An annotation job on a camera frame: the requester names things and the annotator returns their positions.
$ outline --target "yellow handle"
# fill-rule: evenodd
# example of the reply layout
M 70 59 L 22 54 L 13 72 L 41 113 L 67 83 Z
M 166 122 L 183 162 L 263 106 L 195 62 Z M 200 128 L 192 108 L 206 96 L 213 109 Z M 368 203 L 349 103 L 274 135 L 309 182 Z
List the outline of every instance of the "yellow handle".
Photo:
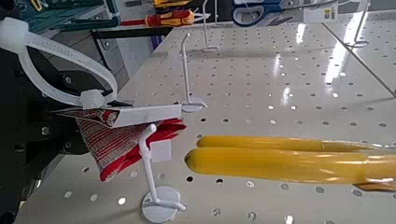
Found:
M 198 174 L 324 184 L 363 184 L 396 176 L 396 155 L 199 147 L 187 166 Z
M 204 136 L 198 147 L 245 147 L 289 151 L 352 152 L 375 149 L 358 143 L 284 137 Z

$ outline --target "white pegboard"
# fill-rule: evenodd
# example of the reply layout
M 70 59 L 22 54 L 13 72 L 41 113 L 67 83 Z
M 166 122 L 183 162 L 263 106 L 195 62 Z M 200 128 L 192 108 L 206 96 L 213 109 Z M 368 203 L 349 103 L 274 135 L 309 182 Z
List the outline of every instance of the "white pegboard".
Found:
M 361 13 L 341 15 L 339 22 L 329 27 L 345 42 L 353 43 Z M 370 44 L 365 48 L 354 49 L 367 65 L 375 71 L 393 90 L 396 90 L 396 15 L 392 11 L 368 13 L 364 20 L 359 40 Z
M 153 163 L 157 185 L 178 190 L 188 208 L 172 222 L 284 224 L 292 217 L 296 224 L 393 223 L 396 196 L 390 193 L 197 175 L 187 168 L 185 155 L 207 134 L 396 145 L 394 99 L 320 24 L 208 31 L 210 45 L 219 51 L 200 51 L 201 27 L 175 29 L 120 93 L 121 100 L 136 105 L 183 101 L 179 51 L 191 33 L 191 92 L 209 108 L 184 114 L 188 128 L 172 142 L 173 159 Z M 139 206 L 149 187 L 143 172 L 139 162 L 100 183 L 90 155 L 67 156 L 22 208 L 17 223 L 145 223 Z

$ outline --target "tool handle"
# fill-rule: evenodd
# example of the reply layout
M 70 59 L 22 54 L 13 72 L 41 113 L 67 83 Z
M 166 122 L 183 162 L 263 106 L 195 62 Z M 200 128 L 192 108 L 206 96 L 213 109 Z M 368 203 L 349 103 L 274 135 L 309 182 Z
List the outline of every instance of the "tool handle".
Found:
M 152 15 L 146 17 L 147 27 L 158 26 L 184 26 L 194 24 L 194 13 L 188 11 L 173 11 L 162 15 Z
M 146 24 L 145 20 L 136 20 L 136 21 L 122 21 L 120 26 L 134 26 L 134 25 L 144 25 Z

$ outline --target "price tag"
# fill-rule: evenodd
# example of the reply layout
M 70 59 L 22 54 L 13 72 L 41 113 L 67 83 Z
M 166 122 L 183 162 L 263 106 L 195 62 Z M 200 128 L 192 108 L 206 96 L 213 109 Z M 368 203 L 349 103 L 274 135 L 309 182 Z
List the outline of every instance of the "price tag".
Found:
M 322 7 L 305 7 L 304 22 L 331 22 L 338 20 L 338 2 Z
M 172 142 L 171 140 L 163 140 L 152 142 L 149 144 L 151 150 L 152 162 L 170 161 L 172 160 Z

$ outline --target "orange screwdriver handle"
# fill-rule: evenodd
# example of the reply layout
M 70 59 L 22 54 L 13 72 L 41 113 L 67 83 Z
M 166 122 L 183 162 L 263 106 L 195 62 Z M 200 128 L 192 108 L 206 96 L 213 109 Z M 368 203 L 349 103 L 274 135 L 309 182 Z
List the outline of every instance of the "orange screwdriver handle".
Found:
M 158 26 L 184 26 L 194 24 L 194 13 L 188 11 L 173 11 L 162 15 L 146 16 L 145 23 L 147 27 Z

